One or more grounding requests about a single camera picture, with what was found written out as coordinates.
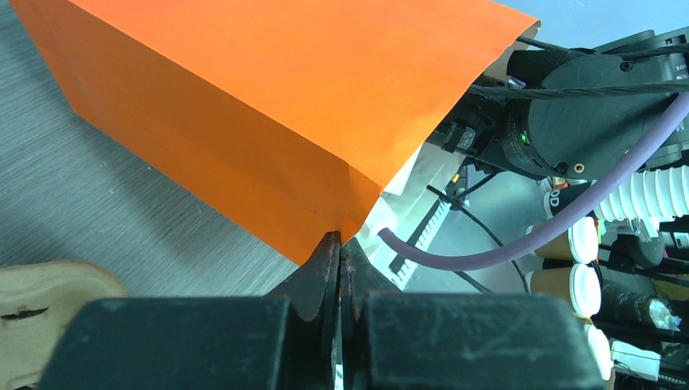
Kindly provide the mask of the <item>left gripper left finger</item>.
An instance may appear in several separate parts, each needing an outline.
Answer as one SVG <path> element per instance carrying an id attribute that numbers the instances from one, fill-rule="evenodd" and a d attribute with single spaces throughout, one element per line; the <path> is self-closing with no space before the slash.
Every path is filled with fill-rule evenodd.
<path id="1" fill-rule="evenodd" d="M 335 387 L 340 250 L 340 233 L 326 233 L 309 259 L 267 294 L 290 304 L 280 362 L 283 389 Z"/>

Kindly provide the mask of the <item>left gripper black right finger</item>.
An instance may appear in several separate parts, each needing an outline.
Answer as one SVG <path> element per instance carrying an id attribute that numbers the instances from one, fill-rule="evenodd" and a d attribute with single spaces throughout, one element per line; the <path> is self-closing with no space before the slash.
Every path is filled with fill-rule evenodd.
<path id="1" fill-rule="evenodd" d="M 371 343 L 366 313 L 372 293 L 400 289 L 376 269 L 355 238 L 340 250 L 340 320 L 345 389 L 367 389 Z"/>

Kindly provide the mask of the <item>orange paper bag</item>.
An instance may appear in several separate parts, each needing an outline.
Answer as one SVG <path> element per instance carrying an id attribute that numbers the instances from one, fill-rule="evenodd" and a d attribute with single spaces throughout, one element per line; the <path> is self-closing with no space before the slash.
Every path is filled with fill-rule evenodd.
<path id="1" fill-rule="evenodd" d="M 538 20 L 493 1 L 14 1 L 71 108 L 296 264 Z"/>

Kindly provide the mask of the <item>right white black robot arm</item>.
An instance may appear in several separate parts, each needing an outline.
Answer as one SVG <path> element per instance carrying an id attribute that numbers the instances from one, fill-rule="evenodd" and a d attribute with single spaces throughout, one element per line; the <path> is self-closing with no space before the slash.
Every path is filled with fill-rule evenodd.
<path id="1" fill-rule="evenodd" d="M 525 38 L 506 77 L 481 75 L 429 142 L 489 174 L 597 180 L 688 90 L 688 31 L 592 49 Z"/>

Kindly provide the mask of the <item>stacked spare paper cups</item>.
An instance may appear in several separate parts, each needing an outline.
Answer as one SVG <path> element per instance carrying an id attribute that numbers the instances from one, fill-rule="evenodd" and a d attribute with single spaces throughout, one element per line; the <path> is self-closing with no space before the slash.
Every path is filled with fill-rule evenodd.
<path id="1" fill-rule="evenodd" d="M 613 378 L 613 359 L 610 343 L 602 330 L 592 322 L 601 308 L 600 279 L 592 263 L 599 249 L 595 220 L 582 217 L 556 239 L 534 251 L 544 260 L 541 270 L 526 274 L 532 294 L 561 298 L 574 316 L 583 323 L 583 333 L 595 359 L 602 379 Z"/>

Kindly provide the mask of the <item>brown pulp cup carrier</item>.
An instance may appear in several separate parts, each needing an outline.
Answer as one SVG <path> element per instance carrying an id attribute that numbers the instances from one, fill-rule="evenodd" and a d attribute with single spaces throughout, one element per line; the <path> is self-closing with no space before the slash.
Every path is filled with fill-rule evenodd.
<path id="1" fill-rule="evenodd" d="M 34 388 L 66 326 L 87 303 L 124 297 L 108 270 L 58 260 L 1 269 L 1 388 Z"/>

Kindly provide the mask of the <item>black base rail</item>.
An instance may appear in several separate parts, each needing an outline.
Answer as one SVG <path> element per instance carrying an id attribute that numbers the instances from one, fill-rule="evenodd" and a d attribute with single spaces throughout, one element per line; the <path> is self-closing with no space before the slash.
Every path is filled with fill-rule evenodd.
<path id="1" fill-rule="evenodd" d="M 448 216 L 449 211 L 449 204 L 436 200 L 418 226 L 413 230 L 407 243 L 417 249 L 427 251 Z M 412 262 L 400 254 L 397 254 L 388 266 L 391 272 L 391 281 L 402 291 L 405 290 L 417 268 L 418 264 L 416 262 Z"/>

